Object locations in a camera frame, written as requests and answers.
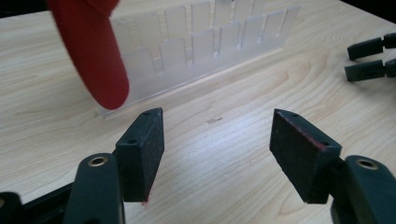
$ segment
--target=transparent plastic block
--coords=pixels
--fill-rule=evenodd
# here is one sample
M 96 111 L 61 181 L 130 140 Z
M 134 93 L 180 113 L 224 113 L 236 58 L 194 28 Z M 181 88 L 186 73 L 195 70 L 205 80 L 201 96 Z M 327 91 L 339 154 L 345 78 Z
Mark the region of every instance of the transparent plastic block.
M 264 3 L 202 1 L 112 19 L 130 84 L 123 106 L 281 48 L 299 7 L 263 14 Z

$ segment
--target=red rubber pad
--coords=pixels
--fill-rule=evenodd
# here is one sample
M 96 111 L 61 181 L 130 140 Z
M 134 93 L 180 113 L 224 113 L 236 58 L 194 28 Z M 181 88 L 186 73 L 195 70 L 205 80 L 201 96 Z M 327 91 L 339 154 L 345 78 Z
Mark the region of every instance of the red rubber pad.
M 128 77 L 109 16 L 118 0 L 48 0 L 61 37 L 85 86 L 106 109 L 126 100 Z

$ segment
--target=wood grain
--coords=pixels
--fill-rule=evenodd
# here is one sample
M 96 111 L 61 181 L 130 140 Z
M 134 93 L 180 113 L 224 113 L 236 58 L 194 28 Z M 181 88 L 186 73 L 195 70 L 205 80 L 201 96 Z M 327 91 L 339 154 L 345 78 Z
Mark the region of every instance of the wood grain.
M 124 0 L 114 16 L 187 1 Z M 301 114 L 344 148 L 396 174 L 396 79 L 348 83 L 347 47 L 396 26 L 331 0 L 298 0 L 286 46 L 102 117 L 48 12 L 0 20 L 0 191 L 26 203 L 111 152 L 137 115 L 164 110 L 165 152 L 149 203 L 128 223 L 332 223 L 304 204 L 269 151 L 274 108 Z M 269 0 L 266 8 L 289 6 Z M 389 60 L 392 50 L 368 58 Z

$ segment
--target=wooden table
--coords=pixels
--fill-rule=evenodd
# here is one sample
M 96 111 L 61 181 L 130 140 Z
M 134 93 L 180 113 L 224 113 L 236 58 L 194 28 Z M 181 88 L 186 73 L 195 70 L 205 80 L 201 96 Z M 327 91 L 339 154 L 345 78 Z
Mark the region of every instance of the wooden table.
M 114 16 L 185 2 L 125 0 Z M 396 79 L 351 84 L 344 71 L 348 46 L 396 26 L 335 0 L 295 2 L 282 50 L 106 118 L 48 12 L 0 20 L 0 191 L 27 203 L 70 183 L 82 159 L 111 152 L 139 113 L 162 107 L 163 159 L 148 205 L 126 204 L 128 223 L 332 223 L 331 200 L 304 204 L 269 151 L 274 108 L 317 125 L 344 147 L 342 158 L 370 157 L 396 174 Z

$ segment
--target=light wood surface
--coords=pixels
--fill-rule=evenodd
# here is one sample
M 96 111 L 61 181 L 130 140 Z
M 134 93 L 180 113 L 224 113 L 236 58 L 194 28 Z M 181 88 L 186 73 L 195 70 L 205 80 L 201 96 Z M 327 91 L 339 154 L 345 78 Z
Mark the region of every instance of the light wood surface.
M 114 16 L 185 2 L 125 0 Z M 301 11 L 282 50 L 106 118 L 48 12 L 0 20 L 0 191 L 27 203 L 70 183 L 81 160 L 111 152 L 139 113 L 162 107 L 163 159 L 149 203 L 125 204 L 128 223 L 332 223 L 332 199 L 304 204 L 269 151 L 273 111 L 304 116 L 342 158 L 370 157 L 396 175 L 396 78 L 351 84 L 344 72 L 348 46 L 396 26 L 336 0 L 294 2 Z

